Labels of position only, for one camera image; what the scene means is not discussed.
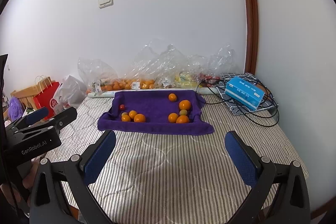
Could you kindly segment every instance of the striped bedsheet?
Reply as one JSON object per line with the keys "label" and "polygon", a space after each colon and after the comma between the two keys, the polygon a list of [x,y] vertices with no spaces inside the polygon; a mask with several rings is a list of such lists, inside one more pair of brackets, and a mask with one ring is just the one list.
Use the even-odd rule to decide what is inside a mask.
{"label": "striped bedsheet", "polygon": [[[204,98],[207,102],[217,101],[213,95]],[[111,103],[112,98],[86,98],[77,110],[77,119],[62,130],[62,145],[48,152],[47,157],[53,162],[81,154],[102,134],[97,130],[97,121]],[[251,189],[225,149],[224,136],[230,130],[273,162],[289,164],[298,160],[308,177],[304,163],[279,126],[258,126],[242,115],[233,116],[223,104],[205,105],[202,112],[202,120],[215,128],[213,134],[115,132],[115,149],[96,183],[89,185],[113,222],[226,223]],[[268,119],[256,120],[268,123]],[[63,187],[69,204],[77,207],[68,184],[63,183]],[[276,187],[273,185],[264,207],[271,204]]]}

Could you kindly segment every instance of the light switch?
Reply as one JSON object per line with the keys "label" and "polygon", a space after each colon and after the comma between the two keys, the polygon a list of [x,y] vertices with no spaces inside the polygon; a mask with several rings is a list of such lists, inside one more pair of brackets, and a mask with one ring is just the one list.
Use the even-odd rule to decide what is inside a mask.
{"label": "light switch", "polygon": [[105,8],[107,6],[113,5],[113,0],[98,0],[98,7]]}

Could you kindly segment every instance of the red shopping bag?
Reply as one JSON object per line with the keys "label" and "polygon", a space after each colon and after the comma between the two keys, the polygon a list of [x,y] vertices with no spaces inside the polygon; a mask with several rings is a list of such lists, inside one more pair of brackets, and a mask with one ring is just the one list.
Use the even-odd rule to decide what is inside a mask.
{"label": "red shopping bag", "polygon": [[34,102],[38,109],[45,106],[49,110],[49,115],[45,119],[49,119],[55,115],[53,107],[57,105],[57,101],[53,97],[58,86],[59,82],[50,83],[50,85],[47,85],[44,90],[34,97]]}

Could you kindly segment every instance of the purple tray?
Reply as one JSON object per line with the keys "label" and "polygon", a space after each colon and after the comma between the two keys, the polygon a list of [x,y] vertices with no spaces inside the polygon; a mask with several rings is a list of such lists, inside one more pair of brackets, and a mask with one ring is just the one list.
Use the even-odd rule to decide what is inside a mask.
{"label": "purple tray", "polygon": [[[174,93],[176,102],[171,102],[168,95]],[[172,112],[179,113],[179,102],[189,100],[192,108],[189,111],[189,123],[170,123],[168,116]],[[98,130],[120,130],[126,132],[144,132],[152,134],[204,135],[213,133],[212,125],[201,121],[201,108],[205,100],[192,90],[146,90],[120,91],[115,94],[112,107],[102,114],[98,120]],[[146,116],[146,122],[122,122],[122,112],[135,110]]]}

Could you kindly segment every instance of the white wall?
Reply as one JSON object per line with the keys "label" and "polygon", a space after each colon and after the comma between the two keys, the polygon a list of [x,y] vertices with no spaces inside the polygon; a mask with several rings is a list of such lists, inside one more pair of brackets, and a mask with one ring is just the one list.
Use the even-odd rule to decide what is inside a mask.
{"label": "white wall", "polygon": [[312,209],[336,195],[336,5],[258,0],[256,75],[280,104],[280,126],[309,171]]}
{"label": "white wall", "polygon": [[100,58],[119,74],[151,39],[209,56],[230,43],[243,71],[245,0],[10,0],[0,17],[0,53],[8,53],[5,91],[37,75],[77,75],[78,57]]}

